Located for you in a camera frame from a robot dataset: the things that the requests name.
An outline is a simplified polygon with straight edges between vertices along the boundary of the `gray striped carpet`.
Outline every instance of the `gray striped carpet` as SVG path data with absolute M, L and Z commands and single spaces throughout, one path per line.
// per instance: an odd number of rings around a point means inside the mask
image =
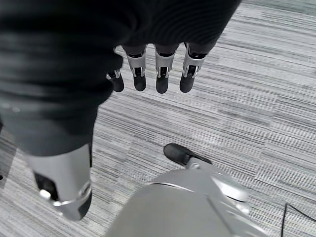
M 251 217 L 280 234 L 286 202 L 316 218 L 316 2 L 247 0 L 207 57 L 193 90 L 180 93 L 184 47 L 169 90 L 155 89 L 155 54 L 147 49 L 144 92 L 125 90 L 99 110 L 87 216 L 69 222 L 37 195 L 12 137 L 0 136 L 0 236 L 100 237 L 142 185 L 179 168 L 162 148 L 189 147 L 249 188 Z M 314 237 L 316 224 L 289 210 L 286 237 Z

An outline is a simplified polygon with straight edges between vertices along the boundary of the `robot leg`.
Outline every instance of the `robot leg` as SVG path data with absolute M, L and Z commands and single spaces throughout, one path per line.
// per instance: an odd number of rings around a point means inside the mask
M 164 152 L 186 169 L 164 173 L 139 190 L 107 237 L 267 237 L 246 215 L 247 191 L 228 174 L 179 145 L 168 144 Z

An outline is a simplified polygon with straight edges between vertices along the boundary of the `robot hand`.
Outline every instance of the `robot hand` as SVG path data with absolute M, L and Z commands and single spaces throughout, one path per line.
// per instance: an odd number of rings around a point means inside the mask
M 183 62 L 183 71 L 180 80 L 180 90 L 183 93 L 189 92 L 194 83 L 194 79 L 201 69 L 205 57 L 214 47 L 215 43 L 196 44 L 185 43 L 186 54 Z M 168 78 L 175 52 L 179 44 L 160 45 L 154 44 L 156 48 L 156 90 L 160 94 L 164 94 L 168 90 Z M 143 91 L 146 88 L 146 45 L 126 46 L 123 49 L 126 52 L 128 63 L 134 77 L 134 86 L 136 90 Z M 112 81 L 114 91 L 121 92 L 124 89 L 124 82 L 119 70 L 108 72 L 107 79 Z
M 230 175 L 189 149 L 164 148 L 185 165 L 139 190 L 111 225 L 107 237 L 267 237 L 247 216 L 248 193 Z

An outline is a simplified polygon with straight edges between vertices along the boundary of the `black sleeve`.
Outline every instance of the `black sleeve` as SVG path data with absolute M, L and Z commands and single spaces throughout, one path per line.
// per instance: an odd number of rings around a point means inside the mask
M 37 156 L 72 151 L 92 139 L 97 108 L 119 69 L 113 48 L 138 24 L 130 1 L 2 0 L 0 117 L 19 148 Z

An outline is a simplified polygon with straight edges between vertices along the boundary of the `metal joint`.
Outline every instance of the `metal joint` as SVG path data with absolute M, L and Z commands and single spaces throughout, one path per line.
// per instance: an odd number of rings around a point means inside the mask
M 195 78 L 195 76 L 197 75 L 198 71 L 201 69 L 203 63 L 204 63 L 205 57 L 204 58 L 200 58 L 200 59 L 195 59 L 195 58 L 191 58 L 189 56 L 189 47 L 187 47 L 187 51 L 186 51 L 186 55 L 184 57 L 184 61 L 183 61 L 183 76 L 186 78 L 188 76 L 188 72 L 189 72 L 189 66 L 195 66 L 195 72 L 192 75 L 192 78 Z

